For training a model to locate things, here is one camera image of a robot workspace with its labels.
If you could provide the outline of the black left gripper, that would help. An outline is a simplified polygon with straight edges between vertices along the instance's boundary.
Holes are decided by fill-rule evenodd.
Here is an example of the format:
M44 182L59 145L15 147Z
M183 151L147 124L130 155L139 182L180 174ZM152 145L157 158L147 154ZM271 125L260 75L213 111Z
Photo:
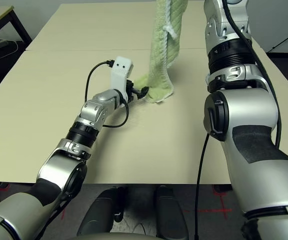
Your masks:
M132 102L134 100L134 96L137 97L137 100L144 98L150 89L148 86L145 86L141 90L139 90L134 88L133 86L134 83L131 80L127 80L126 93L128 97L128 102Z

